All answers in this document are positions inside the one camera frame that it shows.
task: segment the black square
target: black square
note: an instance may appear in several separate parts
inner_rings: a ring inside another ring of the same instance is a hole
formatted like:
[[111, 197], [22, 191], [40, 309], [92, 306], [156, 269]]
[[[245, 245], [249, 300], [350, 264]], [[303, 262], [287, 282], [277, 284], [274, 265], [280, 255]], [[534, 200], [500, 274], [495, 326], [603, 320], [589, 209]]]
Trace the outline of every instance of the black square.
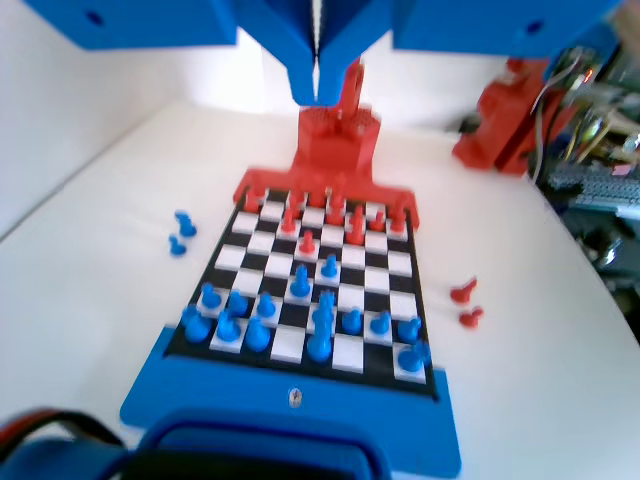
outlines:
[[267, 260], [269, 259], [266, 255], [258, 255], [256, 253], [246, 253], [244, 258], [242, 259], [242, 268], [249, 268], [251, 270], [260, 270], [264, 272], [264, 268], [267, 266]]
[[336, 260], [339, 262], [342, 260], [342, 248], [340, 247], [329, 247], [327, 245], [320, 245], [320, 249], [318, 250], [318, 258], [322, 260], [326, 260], [329, 255], [335, 255]]
[[349, 285], [364, 286], [364, 270], [342, 267], [340, 269], [340, 283]]
[[284, 298], [284, 294], [287, 292], [287, 279], [263, 277], [258, 293], [264, 292], [270, 293], [272, 297]]
[[224, 243], [226, 245], [237, 245], [238, 247], [246, 247], [251, 240], [250, 233], [237, 233], [230, 232], [225, 238]]
[[389, 288], [394, 292], [416, 293], [412, 277], [389, 274]]
[[258, 220], [256, 225], [256, 231], [276, 233], [278, 231], [278, 222], [272, 222], [271, 220]]
[[309, 320], [309, 306], [292, 305], [291, 303], [283, 303], [280, 312], [280, 323], [282, 325], [291, 325], [293, 327], [307, 328]]
[[391, 310], [389, 295], [365, 291], [364, 309], [368, 312], [388, 312]]
[[276, 238], [273, 241], [273, 248], [271, 248], [271, 251], [293, 255], [294, 253], [296, 253], [296, 242], [285, 240], [283, 238]]
[[367, 267], [389, 268], [389, 257], [383, 253], [365, 252], [364, 264]]

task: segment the red chess piece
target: red chess piece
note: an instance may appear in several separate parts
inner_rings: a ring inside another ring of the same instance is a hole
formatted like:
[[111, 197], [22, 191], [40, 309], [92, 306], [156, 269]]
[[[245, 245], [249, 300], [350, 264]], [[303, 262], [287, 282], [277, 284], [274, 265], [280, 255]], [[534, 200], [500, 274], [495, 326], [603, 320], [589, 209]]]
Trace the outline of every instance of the red chess piece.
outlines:
[[452, 288], [450, 294], [451, 300], [459, 303], [460, 305], [466, 305], [471, 301], [471, 292], [473, 292], [477, 285], [478, 279], [473, 277], [462, 287]]
[[290, 208], [287, 208], [284, 212], [284, 218], [280, 229], [284, 233], [293, 233], [296, 231], [296, 222], [293, 220], [293, 210]]
[[482, 307], [476, 307], [471, 312], [462, 312], [460, 314], [460, 323], [467, 328], [476, 328], [480, 317], [484, 315]]
[[371, 222], [371, 224], [369, 225], [369, 228], [371, 228], [371, 230], [374, 230], [376, 232], [384, 232], [384, 227], [385, 227], [385, 222], [384, 222], [384, 209], [380, 209], [378, 210], [378, 213], [376, 214], [376, 219]]
[[310, 230], [304, 232], [302, 243], [300, 244], [300, 251], [305, 255], [312, 255], [316, 250], [316, 244], [313, 242], [313, 234]]

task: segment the red plastic part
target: red plastic part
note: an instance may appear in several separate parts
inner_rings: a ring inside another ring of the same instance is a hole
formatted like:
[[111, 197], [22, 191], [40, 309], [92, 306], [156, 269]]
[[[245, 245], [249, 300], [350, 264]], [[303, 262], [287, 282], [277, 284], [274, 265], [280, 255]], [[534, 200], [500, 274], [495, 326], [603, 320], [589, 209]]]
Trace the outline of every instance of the red plastic part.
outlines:
[[[544, 86], [547, 61], [510, 59], [509, 81], [496, 80], [482, 92], [478, 111], [482, 122], [476, 132], [463, 135], [453, 148], [453, 154], [465, 166], [480, 170], [497, 168], [502, 173], [523, 175], [528, 169], [528, 153], [535, 149], [535, 115], [531, 109]], [[545, 95], [543, 133], [562, 95]], [[575, 109], [562, 111], [551, 137], [558, 135], [575, 114]]]
[[288, 171], [249, 169], [236, 189], [238, 202], [252, 185], [324, 195], [327, 188], [341, 198], [402, 205], [413, 228], [420, 219], [411, 190], [383, 187], [372, 180], [372, 159], [380, 121], [370, 109], [359, 107], [364, 67], [356, 61], [345, 77], [340, 103], [335, 108], [302, 110], [298, 122], [298, 150]]

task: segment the blue plastic part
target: blue plastic part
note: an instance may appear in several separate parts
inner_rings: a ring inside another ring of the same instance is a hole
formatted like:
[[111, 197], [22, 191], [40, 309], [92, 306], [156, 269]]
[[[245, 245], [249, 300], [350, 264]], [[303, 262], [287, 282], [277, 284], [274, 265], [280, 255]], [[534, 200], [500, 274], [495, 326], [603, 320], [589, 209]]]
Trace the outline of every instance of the blue plastic part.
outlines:
[[391, 327], [391, 314], [382, 312], [376, 318], [371, 320], [371, 331], [376, 335], [384, 335]]
[[273, 303], [270, 293], [264, 292], [260, 295], [260, 300], [258, 301], [258, 307], [256, 310], [258, 315], [265, 318], [270, 318], [274, 313], [276, 313], [276, 304]]
[[212, 284], [205, 283], [202, 285], [202, 304], [205, 307], [218, 308], [221, 302], [222, 298], [220, 298]]
[[235, 342], [240, 338], [242, 330], [227, 310], [220, 312], [218, 316], [217, 337], [223, 342]]
[[229, 295], [229, 314], [232, 317], [240, 317], [247, 313], [249, 302], [240, 292], [233, 290]]
[[89, 50], [236, 43], [232, 0], [25, 1]]
[[349, 335], [356, 335], [362, 327], [362, 313], [354, 308], [348, 313], [342, 315], [342, 328]]
[[329, 255], [327, 257], [327, 261], [320, 270], [320, 273], [322, 273], [322, 275], [327, 278], [333, 278], [338, 274], [335, 255]]
[[[241, 365], [207, 362], [179, 355], [164, 356], [173, 335], [165, 327], [138, 374], [120, 410], [125, 424], [150, 428], [183, 409], [213, 409], [233, 421], [253, 422], [260, 413], [287, 417], [289, 429], [317, 422], [318, 432], [339, 435], [360, 431], [386, 454], [392, 470], [453, 478], [460, 471], [460, 453], [446, 373], [434, 369], [438, 401], [421, 395], [370, 388], [318, 377]], [[203, 378], [215, 381], [202, 381]], [[248, 385], [260, 385], [247, 395]], [[303, 393], [302, 408], [291, 408], [288, 392]], [[396, 412], [380, 415], [380, 412]], [[345, 425], [344, 429], [335, 425]]]
[[293, 296], [304, 298], [309, 295], [311, 285], [309, 284], [307, 275], [307, 267], [304, 265], [298, 265], [298, 268], [296, 268], [296, 278], [291, 283], [291, 287], [289, 287]]
[[398, 324], [398, 336], [404, 343], [414, 343], [418, 340], [418, 334], [422, 327], [420, 317], [413, 317], [409, 322], [400, 322]]
[[169, 235], [169, 252], [174, 257], [180, 257], [187, 251], [187, 247], [180, 243], [176, 235]]
[[262, 325], [260, 317], [252, 317], [249, 320], [249, 326], [247, 327], [247, 336], [245, 343], [254, 352], [261, 352], [271, 339], [271, 330]]

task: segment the white wall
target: white wall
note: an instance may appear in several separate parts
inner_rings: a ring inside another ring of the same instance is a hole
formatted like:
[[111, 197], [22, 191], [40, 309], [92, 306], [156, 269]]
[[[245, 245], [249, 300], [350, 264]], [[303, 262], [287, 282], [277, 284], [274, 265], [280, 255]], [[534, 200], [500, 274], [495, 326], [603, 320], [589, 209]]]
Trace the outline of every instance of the white wall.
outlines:
[[0, 238], [98, 152], [180, 93], [182, 54], [80, 50], [0, 0]]

